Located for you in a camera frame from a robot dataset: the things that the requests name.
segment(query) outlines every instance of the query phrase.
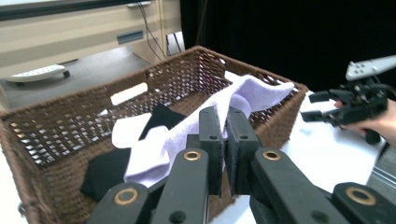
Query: black curtain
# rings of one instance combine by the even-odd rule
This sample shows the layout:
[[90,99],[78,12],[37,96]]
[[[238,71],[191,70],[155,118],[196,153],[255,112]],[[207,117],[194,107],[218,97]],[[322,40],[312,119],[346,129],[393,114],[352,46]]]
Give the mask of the black curtain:
[[[205,0],[180,0],[180,6],[186,48],[205,46],[312,91],[346,83],[351,61],[396,54],[394,0],[207,0],[206,7]],[[378,77],[396,87],[395,70]]]

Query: towel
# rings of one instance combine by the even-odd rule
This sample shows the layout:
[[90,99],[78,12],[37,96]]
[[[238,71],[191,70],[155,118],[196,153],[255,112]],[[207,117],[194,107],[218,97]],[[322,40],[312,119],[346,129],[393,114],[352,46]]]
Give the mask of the towel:
[[[158,104],[151,113],[118,119],[113,127],[112,134],[112,143],[116,148],[89,161],[80,191],[99,202],[111,188],[124,182],[124,174],[128,165],[134,164],[136,167],[145,170],[145,164],[141,164],[144,160],[142,156],[133,156],[133,158],[137,158],[137,161],[130,160],[131,146],[139,139],[145,139],[149,131],[151,131],[150,136],[162,135],[161,132],[167,131],[164,127],[172,129],[184,118],[186,118],[184,115],[172,111],[165,105]],[[145,142],[152,143],[156,140],[147,139]],[[154,153],[154,155],[161,156],[162,154],[160,151],[159,153]],[[164,161],[158,162],[153,172],[156,170],[161,171],[162,164],[164,169],[167,169],[169,157],[166,154],[164,155]],[[146,185],[152,184],[146,182],[143,175],[138,182],[144,182]]]
[[[141,141],[152,141],[151,143],[139,142],[133,145],[130,157],[131,165],[128,165],[125,171],[124,181],[146,184],[146,187],[149,188],[152,184],[160,181],[160,177],[167,176],[177,153],[186,147],[187,135],[198,134],[199,112],[203,108],[215,107],[223,138],[226,138],[225,121],[230,106],[240,109],[248,118],[251,112],[261,111],[278,104],[293,88],[294,84],[292,82],[271,86],[251,75],[237,78],[232,85],[213,94],[197,110],[170,131],[162,129],[162,136],[151,136],[157,134],[157,131],[149,132],[146,139]],[[149,153],[157,154],[148,157]],[[144,158],[144,166],[134,165],[138,158]]]

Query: wicker basket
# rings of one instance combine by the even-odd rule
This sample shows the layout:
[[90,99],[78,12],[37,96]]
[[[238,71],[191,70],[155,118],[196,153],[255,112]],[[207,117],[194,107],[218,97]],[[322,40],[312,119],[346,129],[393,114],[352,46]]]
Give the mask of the wicker basket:
[[[211,94],[230,85],[225,70],[251,74],[270,85],[290,81],[195,47],[106,85],[1,114],[1,144],[28,222],[85,223],[95,202],[79,188],[88,161],[114,148],[111,131],[116,120],[150,112],[158,103],[188,116]],[[147,92],[120,105],[111,103],[113,94],[143,82]],[[306,86],[295,83],[280,104],[250,116],[265,145],[280,148],[289,140],[306,91]],[[228,195],[211,196],[210,218],[232,202]]]

